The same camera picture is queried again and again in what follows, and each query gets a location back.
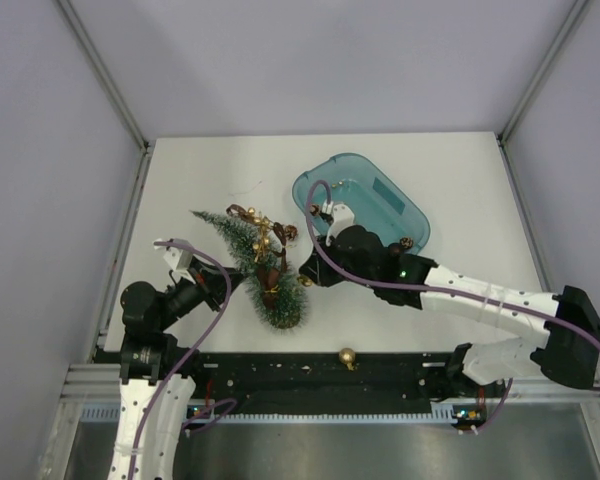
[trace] gold ornament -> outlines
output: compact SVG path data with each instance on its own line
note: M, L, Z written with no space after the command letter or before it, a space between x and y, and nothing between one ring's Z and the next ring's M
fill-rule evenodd
M313 285L313 280L311 280L306 275L298 275L298 278L296 278L296 280L303 287L310 287L311 285Z
M356 361L356 352L351 348L343 348L340 350L338 358L340 358L340 362L345 364L349 370L353 371L356 369L356 367L353 366L353 362Z

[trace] white table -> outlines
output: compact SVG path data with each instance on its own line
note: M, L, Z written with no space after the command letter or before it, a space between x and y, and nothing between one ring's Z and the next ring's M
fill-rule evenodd
M162 290L168 267L152 243L188 239L224 265L232 265L213 227L189 210L224 212L231 203L253 206L281 223L300 227L289 259L300 265L311 251L302 213L291 198L294 180L334 154L369 158L416 204L431 223L420 255L465 275L540 290L520 217L492 133L321 135L158 140L139 207L120 291L137 280ZM292 331L263 325L241 287L202 345L203 351L367 352L449 351L464 342L494 342L503 332L463 318L393 307L352 284L308 289L311 311ZM124 334L116 301L106 350ZM190 346L215 313L196 308L170 330Z

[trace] gray floor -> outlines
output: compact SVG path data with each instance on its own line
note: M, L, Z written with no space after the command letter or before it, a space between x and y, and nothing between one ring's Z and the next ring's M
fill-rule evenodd
M66 480L107 478L116 428L80 425ZM219 425L183 437L174 466L174 480L370 478L594 480L600 472L577 405L510 405L478 437L436 426Z

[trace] gray wall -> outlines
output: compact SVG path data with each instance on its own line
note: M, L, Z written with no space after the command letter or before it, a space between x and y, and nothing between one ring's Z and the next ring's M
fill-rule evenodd
M574 0L74 0L149 138L498 131Z
M587 289L600 313L600 0L511 142L555 283Z
M0 480L35 474L136 163L52 2L0 1Z

